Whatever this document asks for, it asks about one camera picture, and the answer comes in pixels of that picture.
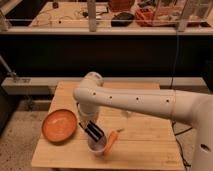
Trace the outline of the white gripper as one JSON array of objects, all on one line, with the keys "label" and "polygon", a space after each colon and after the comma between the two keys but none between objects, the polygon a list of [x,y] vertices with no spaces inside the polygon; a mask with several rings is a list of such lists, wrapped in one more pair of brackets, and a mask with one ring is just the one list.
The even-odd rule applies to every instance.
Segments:
[{"label": "white gripper", "polygon": [[104,136],[104,131],[95,124],[98,120],[99,108],[79,103],[77,105],[77,110],[80,120],[78,123],[79,126],[90,138],[94,141],[99,141],[98,137]]}]

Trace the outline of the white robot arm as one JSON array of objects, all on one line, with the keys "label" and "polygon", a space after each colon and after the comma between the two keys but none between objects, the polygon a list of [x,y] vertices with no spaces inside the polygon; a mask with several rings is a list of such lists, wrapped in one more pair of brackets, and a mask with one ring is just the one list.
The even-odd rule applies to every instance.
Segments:
[{"label": "white robot arm", "polygon": [[213,171],[213,95],[171,89],[113,89],[89,72],[73,90],[78,111],[87,121],[100,106],[170,119],[197,130],[190,171]]}]

